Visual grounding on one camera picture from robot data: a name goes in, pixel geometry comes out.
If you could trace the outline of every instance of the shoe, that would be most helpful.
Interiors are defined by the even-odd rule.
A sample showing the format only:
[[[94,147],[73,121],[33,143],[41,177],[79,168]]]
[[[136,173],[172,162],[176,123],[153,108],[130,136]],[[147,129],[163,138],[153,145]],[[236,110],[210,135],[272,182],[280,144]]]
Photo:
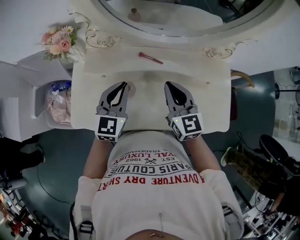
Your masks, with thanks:
[[[223,166],[223,167],[225,167],[226,166],[226,156],[227,156],[227,154],[228,154],[228,151],[231,149],[232,147],[229,147],[229,148],[227,148],[226,149],[226,152],[223,154],[223,156],[221,157],[221,165]]]
[[[46,161],[46,157],[45,157],[45,155],[44,155],[44,151],[43,151],[43,149],[41,148],[41,146],[40,145],[37,145],[36,146],[36,150],[38,150],[38,151],[40,151],[42,154],[43,154],[43,157],[44,157],[44,159],[43,159],[43,163]]]

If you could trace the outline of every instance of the white t-shirt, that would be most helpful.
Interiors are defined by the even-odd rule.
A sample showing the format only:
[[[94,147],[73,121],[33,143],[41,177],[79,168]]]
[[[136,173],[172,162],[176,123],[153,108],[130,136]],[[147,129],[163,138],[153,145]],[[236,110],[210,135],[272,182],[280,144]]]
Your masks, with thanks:
[[[110,154],[103,179],[79,179],[76,225],[82,222],[81,206],[92,209],[97,240],[125,240],[146,229],[184,240],[222,240],[222,206],[242,220],[225,173],[197,173],[182,145],[155,131],[125,134]]]

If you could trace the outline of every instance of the flower bouquet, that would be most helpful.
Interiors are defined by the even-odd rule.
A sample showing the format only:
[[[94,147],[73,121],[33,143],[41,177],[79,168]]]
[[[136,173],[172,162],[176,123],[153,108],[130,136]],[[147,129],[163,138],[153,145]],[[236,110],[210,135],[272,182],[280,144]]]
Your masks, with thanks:
[[[45,59],[52,60],[55,58],[69,59],[70,49],[76,44],[77,31],[79,28],[72,26],[52,27],[42,37],[42,45],[45,46]]]

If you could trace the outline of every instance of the artificial flower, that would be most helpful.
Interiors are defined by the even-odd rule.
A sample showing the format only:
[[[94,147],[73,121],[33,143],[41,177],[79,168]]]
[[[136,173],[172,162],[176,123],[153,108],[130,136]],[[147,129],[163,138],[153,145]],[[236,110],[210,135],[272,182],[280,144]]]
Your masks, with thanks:
[[[63,32],[62,31],[58,31],[57,33],[55,33],[53,36],[52,36],[52,39],[51,39],[51,43],[53,45],[56,45],[58,43],[60,43],[60,41],[63,39]]]
[[[69,51],[71,48],[70,37],[63,38],[58,45],[59,45],[61,51],[63,51],[63,52]]]
[[[56,33],[56,31],[57,31],[57,28],[56,27],[51,27],[50,29],[49,29],[49,33],[51,34],[51,35],[53,35],[54,33]]]
[[[51,37],[51,34],[49,32],[46,32],[42,37],[42,44],[43,45],[50,44],[50,37]]]
[[[53,54],[53,55],[58,55],[60,54],[60,47],[57,46],[57,45],[52,45],[50,47],[50,53]]]
[[[65,26],[65,27],[62,29],[62,31],[64,32],[64,34],[69,35],[69,34],[71,34],[71,33],[74,31],[74,28],[71,27],[71,26]]]

